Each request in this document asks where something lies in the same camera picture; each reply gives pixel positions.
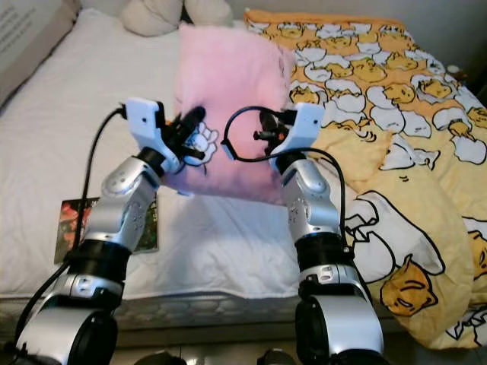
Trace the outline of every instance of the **beige cushion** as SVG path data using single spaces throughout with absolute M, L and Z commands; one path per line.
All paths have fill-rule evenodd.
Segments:
M 183 0 L 131 0 L 120 20 L 133 33 L 160 36 L 177 29 L 182 10 Z
M 0 106 L 72 29 L 79 0 L 0 1 Z
M 232 25 L 234 16 L 225 0 L 185 0 L 184 6 L 195 25 Z

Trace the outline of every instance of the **white wall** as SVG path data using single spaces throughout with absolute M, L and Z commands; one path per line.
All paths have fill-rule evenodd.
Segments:
M 117 14 L 128 0 L 81 0 Z M 228 0 L 236 18 L 245 8 L 389 17 L 406 24 L 416 42 L 445 65 L 487 63 L 487 0 Z

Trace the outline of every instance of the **yellow cartoon chick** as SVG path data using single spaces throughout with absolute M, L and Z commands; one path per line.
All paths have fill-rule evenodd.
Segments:
M 289 93 L 289 97 L 291 98 L 293 103 L 315 103 L 318 104 L 320 102 L 320 96 L 317 92 L 313 92 L 309 87 L 302 88 L 301 86 L 297 86 L 291 90 Z
M 470 108 L 467 113 L 469 119 L 479 128 L 487 128 L 487 109 Z
M 462 122 L 461 119 L 456 119 L 450 123 L 448 130 L 452 135 L 457 137 L 467 137 L 468 139 L 475 141 L 475 138 L 470 134 L 469 126 Z
M 277 28 L 284 38 L 299 38 L 304 32 L 301 23 L 281 23 Z
M 367 82 L 377 82 L 386 78 L 387 74 L 374 60 L 365 58 L 350 61 L 354 75 Z
M 420 81 L 418 87 L 424 94 L 431 95 L 438 99 L 444 99 L 453 92 L 450 86 L 442 84 L 441 81 L 435 78 Z
M 473 279 L 478 279 L 487 274 L 487 241 L 478 230 L 469 232 L 470 248 L 473 254 L 473 267 L 475 274 Z
M 302 51 L 305 48 L 321 48 L 321 40 L 305 40 L 296 43 L 296 47 Z
M 408 49 L 417 50 L 418 45 L 410 36 L 405 35 L 402 30 L 380 33 L 380 44 L 385 50 Z
M 384 94 L 396 105 L 411 103 L 415 97 L 414 89 L 407 84 L 391 84 L 384 88 Z
M 332 36 L 330 38 L 325 38 L 324 42 L 326 48 L 342 49 L 352 44 L 352 38 L 350 36 Z
M 408 255 L 404 265 L 380 289 L 380 301 L 395 315 L 409 317 L 434 306 L 438 298 L 428 275 Z
M 360 33 L 358 35 L 358 41 L 360 43 L 374 43 L 377 42 L 378 36 L 377 33 Z
M 386 66 L 391 69 L 398 68 L 399 70 L 408 71 L 417 68 L 418 63 L 414 59 L 406 57 L 399 52 L 391 52 L 389 57 L 387 57 Z
M 346 78 L 353 74 L 352 67 L 349 65 L 347 68 L 343 68 L 338 63 L 329 63 L 325 66 L 325 70 L 332 73 L 334 78 Z
M 328 89 L 328 93 L 329 93 L 329 98 L 333 98 L 333 97 L 337 97 L 337 98 L 340 98 L 340 97 L 343 97 L 345 95 L 352 95 L 353 97 L 359 97 L 361 96 L 361 93 L 352 93 L 350 91 L 350 89 L 345 89 L 345 90 L 338 90 L 338 89 Z

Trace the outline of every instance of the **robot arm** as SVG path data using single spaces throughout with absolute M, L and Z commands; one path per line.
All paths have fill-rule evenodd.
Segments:
M 323 113 L 321 106 L 298 104 L 296 112 L 286 114 L 294 116 L 291 129 L 267 120 L 271 130 L 264 128 L 254 138 L 269 141 L 272 152 L 309 147 L 320 130 Z M 112 314 L 122 299 L 126 265 L 144 230 L 143 217 L 161 177 L 178 171 L 182 156 L 204 157 L 184 146 L 204 118 L 203 108 L 165 125 L 162 104 L 131 99 L 126 115 L 141 152 L 103 182 L 100 201 L 91 212 L 83 243 L 69 260 L 68 273 L 59 278 L 20 333 L 16 347 L 27 357 L 18 358 L 18 364 L 110 362 L 117 333 Z M 282 175 L 301 271 L 298 356 L 304 365 L 387 364 L 380 355 L 380 323 L 341 236 L 329 185 L 315 163 L 299 152 L 271 159 L 271 166 Z
M 291 130 L 272 153 L 310 147 L 320 131 L 320 124 L 314 121 L 322 120 L 323 114 L 321 106 L 298 104 Z M 302 301 L 295 314 L 301 362 L 387 364 L 381 356 L 380 323 L 353 263 L 353 253 L 341 236 L 339 213 L 330 201 L 328 183 L 314 160 L 301 152 L 273 158 L 270 163 L 282 176 L 282 197 L 301 272 Z
M 68 272 L 18 337 L 16 347 L 25 356 L 16 363 L 110 362 L 117 335 L 112 314 L 120 305 L 127 262 L 144 231 L 148 206 L 162 176 L 178 171 L 183 156 L 204 157 L 184 146 L 203 120 L 203 108 L 165 125 L 161 103 L 134 98 L 126 104 L 126 115 L 141 152 L 104 180 Z

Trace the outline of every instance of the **bed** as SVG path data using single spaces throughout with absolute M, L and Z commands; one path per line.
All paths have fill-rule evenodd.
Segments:
M 254 33 L 267 37 L 265 21 L 247 23 Z M 236 22 L 235 27 L 245 24 Z M 292 34 L 295 26 L 286 27 Z M 2 338 L 11 335 L 26 299 L 55 270 L 59 206 L 80 193 L 84 169 L 80 161 L 85 161 L 103 117 L 133 95 L 160 100 L 167 116 L 174 115 L 178 46 L 177 32 L 142 38 L 125 31 L 114 17 L 82 10 L 71 33 L 2 107 Z M 297 52 L 299 72 L 310 63 L 308 57 Z M 301 84 L 298 94 L 314 91 L 312 84 Z M 89 196 L 98 196 L 106 174 L 135 152 L 124 122 L 112 122 L 97 149 Z M 188 197 L 161 188 L 158 213 L 159 250 L 134 255 L 129 262 L 124 302 L 116 312 L 122 333 L 231 326 L 231 335 L 222 330 L 223 339 L 241 340 L 251 339 L 256 329 L 266 332 L 262 330 L 266 325 L 282 325 L 270 326 L 266 333 L 273 338 L 292 336 L 298 265 L 283 207 L 235 198 Z M 251 265 L 244 270 L 241 262 Z M 389 329 L 391 313 L 379 303 L 376 309 Z M 458 322 L 460 335 L 474 336 L 472 318 L 481 318 L 476 323 L 483 324 L 484 309 L 478 305 L 451 325 Z M 194 341 L 204 338 L 200 335 Z M 460 346 L 452 341 L 428 344 Z M 133 338 L 124 344 L 135 343 L 155 344 Z

